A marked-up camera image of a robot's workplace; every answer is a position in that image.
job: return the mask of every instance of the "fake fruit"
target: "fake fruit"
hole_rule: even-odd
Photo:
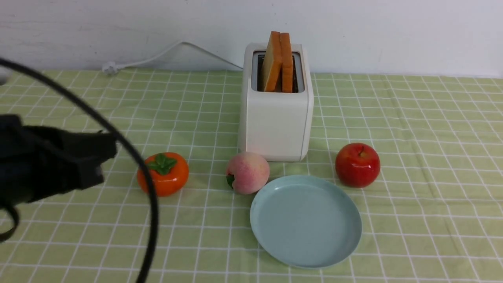
[[[362,143],[345,145],[336,157],[336,173],[342,184],[363,188],[375,181],[381,171],[379,155]]]
[[[183,188],[189,179],[189,165],[177,153],[166,152],[152,155],[145,160],[145,164],[150,169],[157,196],[174,194]],[[136,179],[141,189],[148,193],[145,176],[140,169],[136,173]]]
[[[259,154],[243,152],[232,157],[227,164],[227,183],[240,194],[260,190],[269,179],[269,163]]]

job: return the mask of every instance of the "plate rim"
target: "plate rim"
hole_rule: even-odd
[[[360,233],[358,234],[358,240],[356,241],[356,245],[354,245],[354,247],[352,248],[352,250],[344,258],[342,258],[341,260],[339,260],[339,261],[337,261],[335,263],[331,263],[331,264],[328,264],[328,265],[322,265],[322,266],[318,266],[318,267],[309,267],[309,266],[302,266],[302,265],[296,265],[296,264],[286,263],[285,261],[278,259],[276,256],[272,255],[268,250],[266,250],[264,248],[263,244],[261,243],[261,240],[259,239],[259,237],[257,237],[258,232],[257,232],[256,226],[254,225],[254,223],[256,224],[256,221],[253,220],[254,219],[253,215],[254,215],[254,211],[256,211],[255,207],[257,206],[257,202],[260,201],[260,197],[258,197],[258,196],[263,191],[270,190],[270,189],[267,188],[268,186],[274,187],[274,183],[278,182],[278,180],[284,180],[284,179],[290,179],[290,178],[314,179],[314,180],[317,180],[317,181],[325,182],[325,183],[329,184],[330,186],[333,186],[334,189],[338,190],[342,195],[344,195],[345,197],[347,197],[347,199],[349,199],[351,201],[350,202],[350,206],[353,206],[354,209],[356,210],[357,214],[358,214],[358,220],[360,222]],[[253,199],[253,201],[251,203],[252,204],[250,206],[249,220],[250,220],[251,230],[252,230],[252,232],[254,234],[255,239],[257,240],[257,242],[259,243],[259,245],[262,247],[262,249],[264,249],[271,257],[273,257],[277,261],[279,261],[279,262],[281,262],[281,263],[283,263],[283,264],[285,264],[287,266],[297,267],[297,268],[302,268],[302,269],[323,269],[323,268],[335,266],[335,265],[337,265],[337,264],[339,264],[339,263],[341,263],[343,261],[346,261],[357,250],[357,248],[360,245],[360,242],[362,240],[362,236],[363,236],[363,219],[362,219],[362,215],[360,213],[360,210],[356,206],[356,203],[339,186],[337,186],[336,184],[331,183],[331,182],[329,182],[329,181],[327,181],[325,179],[322,179],[322,178],[319,178],[319,177],[316,177],[316,176],[312,176],[312,175],[300,175],[300,174],[281,176],[279,178],[276,178],[276,179],[268,182],[264,187],[262,187],[257,192],[257,194],[255,195],[255,197],[254,197],[254,199]]]

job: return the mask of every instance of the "apple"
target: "apple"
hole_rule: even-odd
[[[380,171],[379,155],[366,144],[348,144],[337,153],[336,173],[343,185],[366,187],[375,181]]]
[[[251,194],[260,190],[267,183],[269,173],[269,163],[256,153],[239,153],[227,163],[227,183],[240,194]]]

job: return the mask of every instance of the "tablecloth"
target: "tablecloth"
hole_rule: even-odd
[[[273,259],[250,229],[253,195],[226,183],[237,151],[241,72],[133,68],[45,73],[95,107],[149,155],[171,151],[190,166],[187,185],[160,202],[160,235],[149,282],[331,283],[503,280],[503,80],[312,74],[309,152],[270,163],[271,178],[309,174],[339,186],[338,150],[371,145],[381,159],[369,187],[341,186],[363,220],[357,250],[329,268]],[[14,74],[0,112],[25,124],[97,131],[52,90]],[[148,237],[149,206],[137,166],[119,147],[106,181],[19,206],[22,223],[0,245],[2,283],[134,282]],[[10,227],[5,215],[0,229]]]

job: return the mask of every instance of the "toast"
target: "toast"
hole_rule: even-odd
[[[281,65],[283,64],[280,33],[272,31],[267,44],[264,63],[262,64],[262,91],[274,92],[278,84]]]
[[[281,33],[281,50],[282,50],[282,62],[283,66],[281,69],[281,90],[282,92],[292,93],[293,92],[293,57],[292,57],[292,45],[290,44],[290,34]]]

